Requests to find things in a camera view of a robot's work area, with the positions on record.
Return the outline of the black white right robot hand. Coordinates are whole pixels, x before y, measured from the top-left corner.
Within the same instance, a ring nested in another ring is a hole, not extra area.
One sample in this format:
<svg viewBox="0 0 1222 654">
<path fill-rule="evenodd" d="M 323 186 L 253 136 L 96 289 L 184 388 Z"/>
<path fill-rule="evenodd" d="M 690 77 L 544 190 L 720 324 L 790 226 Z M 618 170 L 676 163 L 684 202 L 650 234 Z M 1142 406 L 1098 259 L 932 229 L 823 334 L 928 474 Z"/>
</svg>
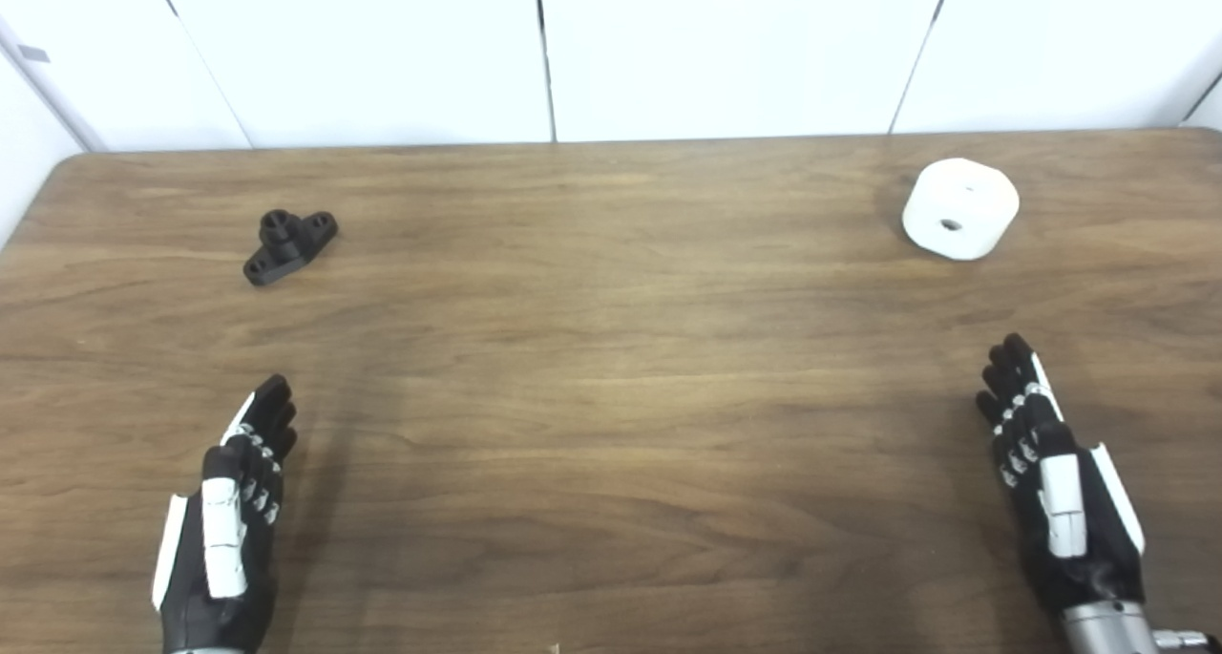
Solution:
<svg viewBox="0 0 1222 654">
<path fill-rule="evenodd" d="M 1057 616 L 1096 601 L 1147 600 L 1143 527 L 1103 445 L 1078 444 L 1042 359 L 1018 333 L 989 348 L 975 403 L 1011 501 L 1026 584 Z"/>
</svg>

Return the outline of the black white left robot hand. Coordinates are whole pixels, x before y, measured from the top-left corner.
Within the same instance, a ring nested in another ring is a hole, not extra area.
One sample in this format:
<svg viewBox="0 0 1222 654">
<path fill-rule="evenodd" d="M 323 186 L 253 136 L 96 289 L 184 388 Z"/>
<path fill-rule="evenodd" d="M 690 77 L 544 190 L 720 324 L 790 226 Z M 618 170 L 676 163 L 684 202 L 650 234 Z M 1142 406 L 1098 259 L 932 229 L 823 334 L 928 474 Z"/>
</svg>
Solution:
<svg viewBox="0 0 1222 654">
<path fill-rule="evenodd" d="M 273 548 L 296 413 L 286 377 L 266 377 L 202 456 L 197 491 L 170 498 L 150 588 L 164 653 L 262 649 L 277 601 Z"/>
</svg>

